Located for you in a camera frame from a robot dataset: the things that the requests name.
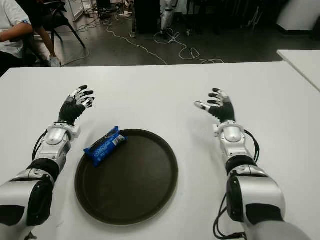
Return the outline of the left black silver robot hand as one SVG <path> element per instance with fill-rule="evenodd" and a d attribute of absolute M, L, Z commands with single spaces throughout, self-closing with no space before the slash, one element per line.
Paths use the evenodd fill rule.
<path fill-rule="evenodd" d="M 74 125 L 76 119 L 93 106 L 94 91 L 87 88 L 87 85 L 82 85 L 69 94 L 60 108 L 58 122 Z"/>

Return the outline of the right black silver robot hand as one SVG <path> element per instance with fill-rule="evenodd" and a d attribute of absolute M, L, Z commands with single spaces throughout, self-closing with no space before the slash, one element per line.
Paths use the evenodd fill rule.
<path fill-rule="evenodd" d="M 208 97 L 210 99 L 207 101 L 207 103 L 195 101 L 194 105 L 217 118 L 220 123 L 236 121 L 232 101 L 223 90 L 219 88 L 213 88 L 212 92 L 208 94 Z"/>

